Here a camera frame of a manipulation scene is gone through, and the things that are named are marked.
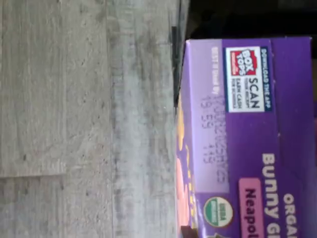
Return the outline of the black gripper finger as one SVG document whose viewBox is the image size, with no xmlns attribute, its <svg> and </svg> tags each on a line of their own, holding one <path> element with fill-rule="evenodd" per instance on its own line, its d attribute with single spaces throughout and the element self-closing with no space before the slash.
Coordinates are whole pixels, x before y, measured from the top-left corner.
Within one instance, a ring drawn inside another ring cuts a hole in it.
<svg viewBox="0 0 317 238">
<path fill-rule="evenodd" d="M 190 226 L 181 226 L 180 227 L 180 237 L 181 238 L 198 238 L 198 231 L 195 228 Z"/>
</svg>

